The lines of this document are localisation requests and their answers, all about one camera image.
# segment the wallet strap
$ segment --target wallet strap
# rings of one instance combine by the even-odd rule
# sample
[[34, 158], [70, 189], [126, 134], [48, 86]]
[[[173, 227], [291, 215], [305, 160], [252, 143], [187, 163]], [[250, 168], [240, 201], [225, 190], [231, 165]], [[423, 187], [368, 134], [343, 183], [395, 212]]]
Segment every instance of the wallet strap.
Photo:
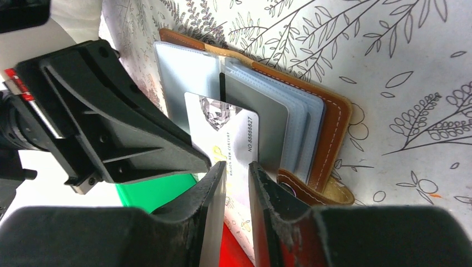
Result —
[[348, 99], [255, 62], [236, 51], [211, 46], [169, 29], [160, 29], [159, 35], [161, 41], [164, 42], [236, 58], [259, 73], [323, 99], [326, 105], [325, 118], [308, 184], [305, 185], [286, 170], [280, 170], [278, 179], [292, 187], [297, 196], [310, 205], [352, 204], [354, 202], [349, 189], [331, 176], [331, 170], [352, 114], [351, 103]]

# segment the wallet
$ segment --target wallet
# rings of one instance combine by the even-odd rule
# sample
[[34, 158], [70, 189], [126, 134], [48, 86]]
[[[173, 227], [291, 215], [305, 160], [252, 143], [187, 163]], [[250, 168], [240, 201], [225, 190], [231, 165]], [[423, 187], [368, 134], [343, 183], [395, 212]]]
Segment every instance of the wallet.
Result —
[[[185, 92], [259, 115], [259, 163], [308, 205], [350, 205], [352, 192], [331, 176], [352, 107], [330, 90], [231, 50], [169, 29], [154, 44], [169, 119], [189, 132]], [[220, 74], [225, 75], [225, 92]]]

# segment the brown leather edge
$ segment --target brown leather edge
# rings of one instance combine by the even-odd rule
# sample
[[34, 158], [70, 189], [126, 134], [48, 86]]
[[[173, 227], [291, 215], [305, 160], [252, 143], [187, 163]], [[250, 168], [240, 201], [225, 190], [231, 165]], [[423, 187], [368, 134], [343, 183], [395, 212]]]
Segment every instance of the brown leather edge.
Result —
[[352, 205], [354, 203], [354, 195], [352, 192], [337, 179], [330, 176], [325, 191], [330, 194], [323, 194], [312, 190], [300, 179], [286, 170], [279, 170], [277, 176], [279, 184], [290, 186], [295, 192], [295, 196], [310, 206], [315, 205]]
[[326, 105], [325, 118], [318, 142], [318, 148], [314, 156], [313, 168], [308, 181], [308, 186], [312, 188], [310, 189], [311, 192], [324, 192], [326, 186], [333, 183], [333, 181], [330, 182], [330, 180], [334, 179], [330, 175], [331, 170], [341, 148], [342, 141], [347, 131], [348, 122], [352, 114], [352, 106], [347, 98], [285, 73], [276, 71], [275, 69], [255, 62], [236, 51], [214, 47], [169, 29], [159, 30], [159, 35], [161, 40], [165, 42], [208, 51], [221, 56], [237, 58], [248, 67], [251, 67], [266, 76], [323, 99]]

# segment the brown leather wallet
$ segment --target brown leather wallet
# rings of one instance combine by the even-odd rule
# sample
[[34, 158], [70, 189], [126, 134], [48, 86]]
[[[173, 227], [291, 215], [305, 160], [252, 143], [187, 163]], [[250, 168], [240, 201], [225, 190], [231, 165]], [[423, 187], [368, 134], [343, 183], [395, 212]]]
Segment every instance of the brown leather wallet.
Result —
[[290, 186], [296, 196], [309, 205], [350, 205], [354, 203], [352, 192], [331, 176], [331, 170], [352, 114], [351, 102], [347, 98], [267, 67], [238, 52], [211, 46], [169, 29], [161, 29], [159, 35], [161, 41], [164, 42], [237, 58], [257, 72], [323, 99], [326, 105], [325, 118], [308, 184], [302, 183], [286, 170], [279, 170], [277, 180], [279, 183], [283, 182]]

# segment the diamond image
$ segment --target diamond image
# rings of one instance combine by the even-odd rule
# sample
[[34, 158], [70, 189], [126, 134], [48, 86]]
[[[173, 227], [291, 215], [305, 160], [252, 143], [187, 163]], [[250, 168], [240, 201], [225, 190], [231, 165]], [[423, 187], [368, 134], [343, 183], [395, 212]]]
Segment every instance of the diamond image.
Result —
[[216, 131], [242, 110], [240, 107], [203, 96], [200, 96], [200, 107], [207, 122]]

